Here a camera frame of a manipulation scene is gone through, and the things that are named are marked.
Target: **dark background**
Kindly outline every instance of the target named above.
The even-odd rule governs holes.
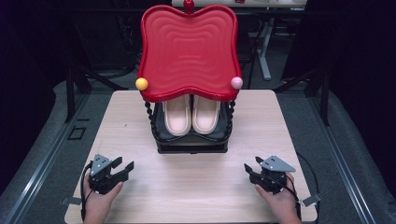
[[[68,4],[90,7],[90,2]],[[169,1],[129,3],[128,7],[149,7]],[[115,17],[96,15],[90,19],[79,15],[70,20],[43,9],[66,7],[58,1],[17,0],[0,4],[2,192],[45,124],[55,101],[52,89],[65,80],[71,64],[124,69],[134,64],[139,48],[112,41],[122,38]],[[92,7],[114,5],[102,0],[95,1]],[[393,196],[396,196],[392,129],[396,114],[392,92],[396,79],[395,9],[392,1],[308,1],[306,11],[345,12],[351,16],[333,21],[302,19],[283,75],[297,77],[330,62],[327,64],[331,68],[330,89],[360,130]]]

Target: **pink ball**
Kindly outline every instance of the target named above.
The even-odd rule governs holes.
[[[231,80],[231,86],[236,90],[241,89],[243,84],[244,81],[240,77],[233,77],[233,79]]]

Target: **shoe insole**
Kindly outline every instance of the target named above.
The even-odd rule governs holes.
[[[217,123],[218,102],[208,100],[204,97],[197,97],[195,105],[195,127],[202,131],[213,129]]]
[[[189,112],[184,96],[166,102],[165,113],[171,133],[183,133],[187,129]]]

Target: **wooden table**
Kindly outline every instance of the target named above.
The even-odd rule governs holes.
[[[309,196],[300,163],[272,91],[240,91],[227,153],[159,154],[138,91],[114,92],[87,163],[96,153],[123,157],[112,174],[134,161],[130,180],[113,203],[108,223],[276,222],[250,184],[244,163],[256,172],[255,156],[277,155],[293,166],[300,199]],[[79,183],[74,197],[79,195]],[[67,223],[79,223],[81,207],[69,205]],[[304,221],[317,218],[302,208]]]

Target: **yellow ball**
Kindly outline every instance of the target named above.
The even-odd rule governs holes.
[[[135,85],[136,85],[138,90],[145,91],[148,88],[149,83],[148,83],[148,81],[145,78],[140,77],[140,78],[137,79]]]

